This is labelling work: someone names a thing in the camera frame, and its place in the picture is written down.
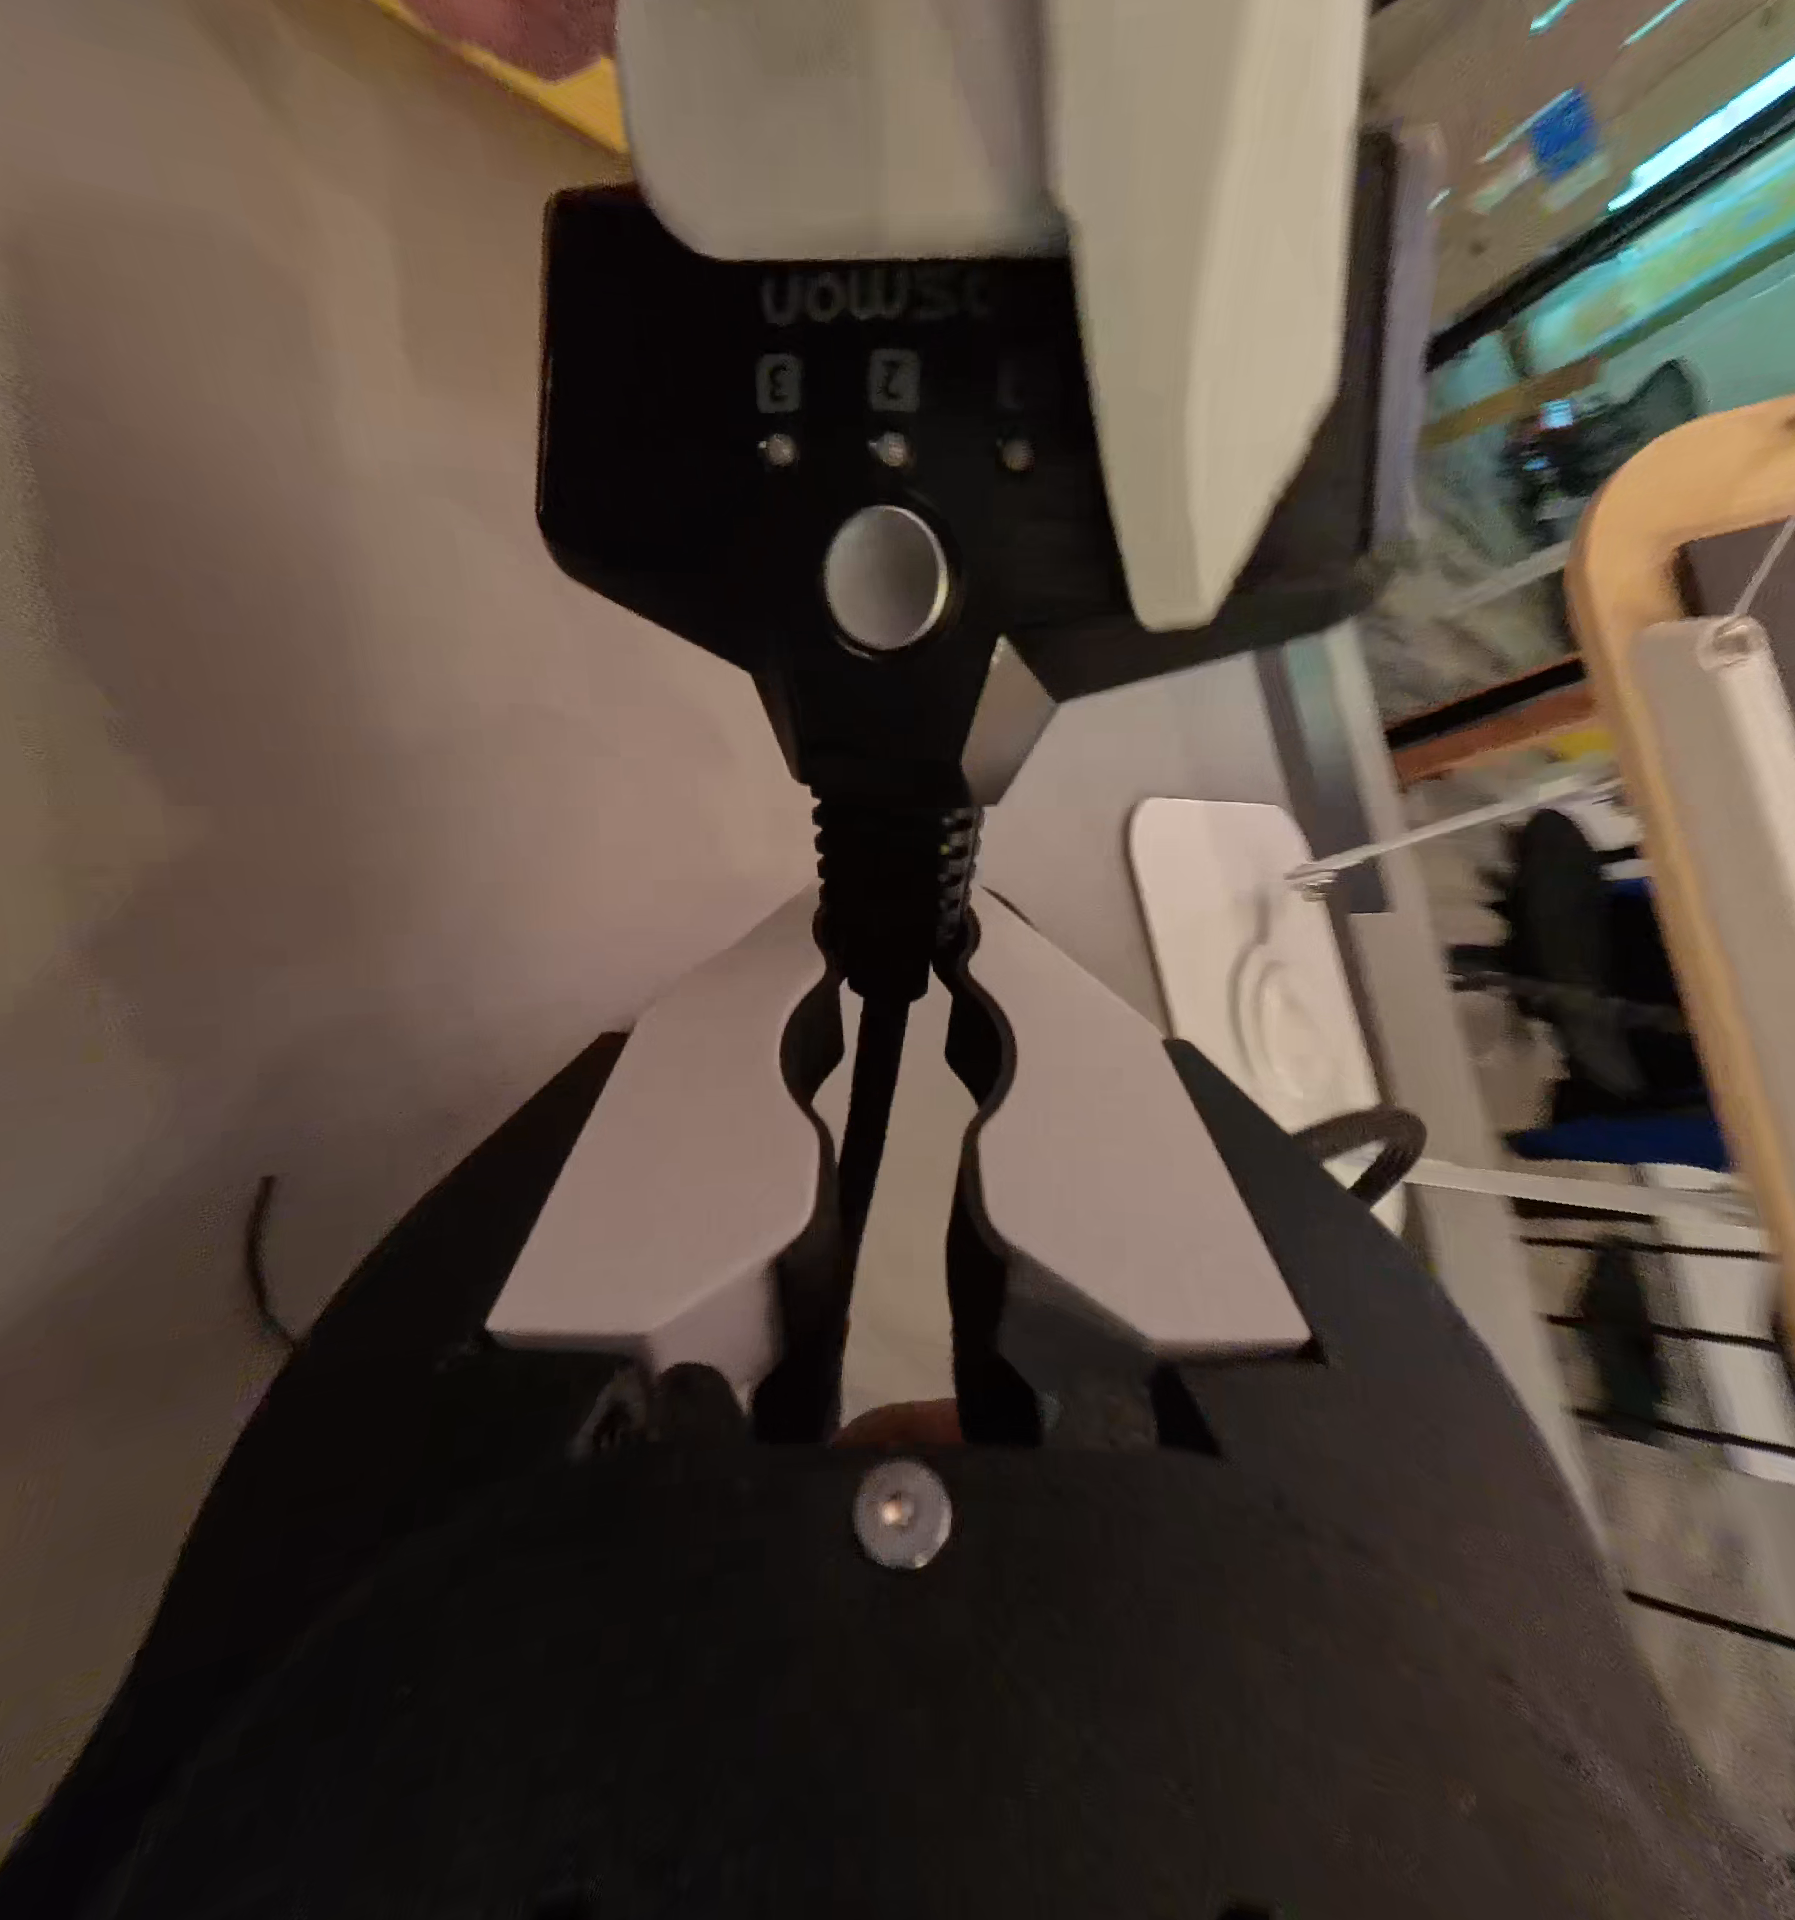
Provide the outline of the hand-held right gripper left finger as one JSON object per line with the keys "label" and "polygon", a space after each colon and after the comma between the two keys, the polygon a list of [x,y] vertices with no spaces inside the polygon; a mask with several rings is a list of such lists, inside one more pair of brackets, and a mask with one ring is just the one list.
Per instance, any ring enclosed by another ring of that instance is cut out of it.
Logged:
{"label": "hand-held right gripper left finger", "polygon": [[849,1212],[814,1101],[842,1063],[810,886],[634,1021],[491,1307],[514,1353],[714,1370],[768,1441],[838,1427]]}

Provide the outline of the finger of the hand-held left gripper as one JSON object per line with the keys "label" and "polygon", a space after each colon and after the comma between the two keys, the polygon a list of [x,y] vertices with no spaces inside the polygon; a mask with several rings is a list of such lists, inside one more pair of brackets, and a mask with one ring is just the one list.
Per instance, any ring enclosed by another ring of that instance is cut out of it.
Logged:
{"label": "finger of the hand-held left gripper", "polygon": [[1064,251],[1044,3],[620,3],[646,204],[724,262]]}
{"label": "finger of the hand-held left gripper", "polygon": [[1152,633],[1219,614],[1341,390],[1367,15],[1053,3],[1053,190]]}

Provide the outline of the white clip bar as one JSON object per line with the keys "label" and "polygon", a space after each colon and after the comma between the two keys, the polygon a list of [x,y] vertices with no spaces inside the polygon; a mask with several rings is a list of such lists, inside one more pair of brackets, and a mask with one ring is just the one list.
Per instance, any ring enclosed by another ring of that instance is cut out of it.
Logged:
{"label": "white clip bar", "polygon": [[1795,710],[1753,619],[1646,627],[1630,668],[1651,858],[1682,902],[1686,1006],[1795,1292]]}

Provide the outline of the black mesh office chair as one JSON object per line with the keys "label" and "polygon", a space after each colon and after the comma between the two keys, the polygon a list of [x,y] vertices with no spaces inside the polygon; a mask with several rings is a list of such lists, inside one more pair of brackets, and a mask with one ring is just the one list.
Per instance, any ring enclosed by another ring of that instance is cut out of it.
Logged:
{"label": "black mesh office chair", "polygon": [[1706,409],[1702,374],[1689,360],[1667,360],[1630,398],[1601,403],[1568,426],[1557,474],[1568,494],[1589,498],[1631,455]]}

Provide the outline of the yellow plastic bin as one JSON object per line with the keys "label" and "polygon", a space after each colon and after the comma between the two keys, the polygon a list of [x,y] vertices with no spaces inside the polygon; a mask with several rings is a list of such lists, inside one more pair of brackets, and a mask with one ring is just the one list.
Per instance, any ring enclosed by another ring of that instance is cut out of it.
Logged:
{"label": "yellow plastic bin", "polygon": [[620,3],[375,3],[552,123],[626,156]]}

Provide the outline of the black hdmi port box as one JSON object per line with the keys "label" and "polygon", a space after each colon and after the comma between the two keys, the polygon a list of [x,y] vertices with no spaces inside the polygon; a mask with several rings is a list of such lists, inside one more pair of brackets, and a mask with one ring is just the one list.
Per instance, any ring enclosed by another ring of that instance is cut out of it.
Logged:
{"label": "black hdmi port box", "polygon": [[814,792],[822,935],[868,1000],[966,945],[983,701],[1097,698],[1367,610],[1401,522],[1430,246],[1419,151],[1357,151],[1341,388],[1215,619],[1152,633],[1115,542],[1076,270],[714,262],[639,190],[546,208],[536,517],[576,586],[739,668]]}

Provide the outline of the wooden board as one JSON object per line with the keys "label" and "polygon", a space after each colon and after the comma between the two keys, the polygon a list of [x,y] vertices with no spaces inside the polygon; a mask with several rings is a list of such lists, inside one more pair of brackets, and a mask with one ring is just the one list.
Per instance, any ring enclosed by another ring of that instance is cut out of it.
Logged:
{"label": "wooden board", "polygon": [[[1565,566],[1565,599],[1589,677],[1596,706],[1612,735],[1622,784],[1644,827],[1660,926],[1679,972],[1682,1006],[1689,986],[1689,954],[1682,951],[1686,926],[1682,902],[1663,896],[1660,866],[1651,858],[1651,801],[1639,796],[1639,780],[1651,780],[1651,747],[1639,727],[1630,656],[1636,633],[1660,622],[1753,619],[1749,606],[1774,582],[1775,562],[1789,560],[1791,542],[1795,397],[1713,413],[1646,445],[1589,500]],[[1702,1026],[1694,1012],[1689,1021],[1706,1063]],[[1795,1354],[1795,1324],[1789,1321],[1795,1292],[1775,1239],[1774,1248],[1782,1262],[1784,1331]]]}

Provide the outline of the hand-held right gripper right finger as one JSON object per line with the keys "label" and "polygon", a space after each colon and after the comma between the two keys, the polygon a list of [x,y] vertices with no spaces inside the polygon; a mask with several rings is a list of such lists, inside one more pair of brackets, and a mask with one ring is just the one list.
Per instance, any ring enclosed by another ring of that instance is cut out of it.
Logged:
{"label": "hand-held right gripper right finger", "polygon": [[948,1307],[967,1448],[1202,1448],[1183,1370],[1312,1330],[1166,1037],[981,889],[939,980],[975,1115]]}

